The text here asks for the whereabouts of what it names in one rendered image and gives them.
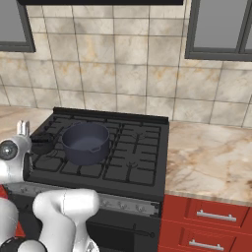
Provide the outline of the black stove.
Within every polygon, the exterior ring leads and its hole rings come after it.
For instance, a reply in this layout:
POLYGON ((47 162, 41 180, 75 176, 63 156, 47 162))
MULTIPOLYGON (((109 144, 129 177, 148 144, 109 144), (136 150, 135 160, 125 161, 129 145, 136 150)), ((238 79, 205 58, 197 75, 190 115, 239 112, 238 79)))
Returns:
POLYGON ((32 201, 56 189, 95 190, 116 207, 127 203, 160 203, 164 196, 169 122, 166 117, 55 107, 32 133, 33 171, 28 181, 5 185, 9 199, 20 211, 28 239, 37 239, 41 222, 32 215, 32 201), (62 136, 76 123, 92 122, 109 131, 109 154, 93 165, 75 165, 63 150, 62 136))

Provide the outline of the dark blue pot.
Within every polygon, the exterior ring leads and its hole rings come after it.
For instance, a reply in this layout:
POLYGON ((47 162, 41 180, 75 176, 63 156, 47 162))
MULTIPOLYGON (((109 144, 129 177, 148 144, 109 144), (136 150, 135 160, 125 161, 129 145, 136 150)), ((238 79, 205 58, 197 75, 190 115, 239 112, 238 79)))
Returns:
POLYGON ((71 163, 93 165, 109 154, 109 131, 97 123, 76 123, 63 134, 62 145, 71 163))

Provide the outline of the black range hood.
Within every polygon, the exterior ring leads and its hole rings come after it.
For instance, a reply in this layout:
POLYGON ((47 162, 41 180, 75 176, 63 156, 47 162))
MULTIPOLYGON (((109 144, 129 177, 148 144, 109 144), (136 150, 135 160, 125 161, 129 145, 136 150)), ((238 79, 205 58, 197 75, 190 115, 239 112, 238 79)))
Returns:
POLYGON ((182 6, 184 0, 18 0, 21 5, 167 5, 182 6))

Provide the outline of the black oven door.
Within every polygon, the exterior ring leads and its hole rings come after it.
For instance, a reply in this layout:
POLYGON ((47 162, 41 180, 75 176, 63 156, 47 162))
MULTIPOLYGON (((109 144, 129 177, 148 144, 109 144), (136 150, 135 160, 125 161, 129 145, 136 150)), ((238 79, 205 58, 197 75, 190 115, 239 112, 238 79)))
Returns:
POLYGON ((103 207, 102 202, 98 212, 87 221, 87 230, 91 239, 97 244, 100 252, 157 252, 160 224, 160 203, 149 202, 141 204, 137 202, 134 210, 121 210, 119 204, 116 207, 103 207), (137 206, 144 206, 146 211, 140 213, 137 206), (109 228, 96 228, 88 222, 108 224, 132 228, 136 225, 138 230, 154 232, 155 237, 142 236, 127 231, 109 228))

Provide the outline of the red drawer front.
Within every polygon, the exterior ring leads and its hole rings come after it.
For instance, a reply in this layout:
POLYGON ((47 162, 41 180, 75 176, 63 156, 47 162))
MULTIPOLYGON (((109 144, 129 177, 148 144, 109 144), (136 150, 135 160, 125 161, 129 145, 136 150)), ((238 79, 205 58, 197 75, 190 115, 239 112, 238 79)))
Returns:
POLYGON ((166 195, 163 202, 162 218, 165 221, 178 221, 252 234, 252 207, 166 195), (200 210, 223 216, 231 214, 236 217, 236 222, 198 217, 196 213, 200 210))
POLYGON ((161 252, 252 252, 252 234, 164 220, 160 227, 159 247, 161 252), (219 244, 223 251, 190 246, 192 239, 214 246, 219 244))

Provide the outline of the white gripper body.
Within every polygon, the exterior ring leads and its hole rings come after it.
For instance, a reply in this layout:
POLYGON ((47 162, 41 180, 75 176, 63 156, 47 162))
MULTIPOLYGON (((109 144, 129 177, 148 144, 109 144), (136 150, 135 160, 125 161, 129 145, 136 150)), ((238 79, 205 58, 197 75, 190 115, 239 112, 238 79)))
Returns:
POLYGON ((17 124, 17 134, 28 137, 30 135, 30 123, 29 121, 20 120, 17 124))

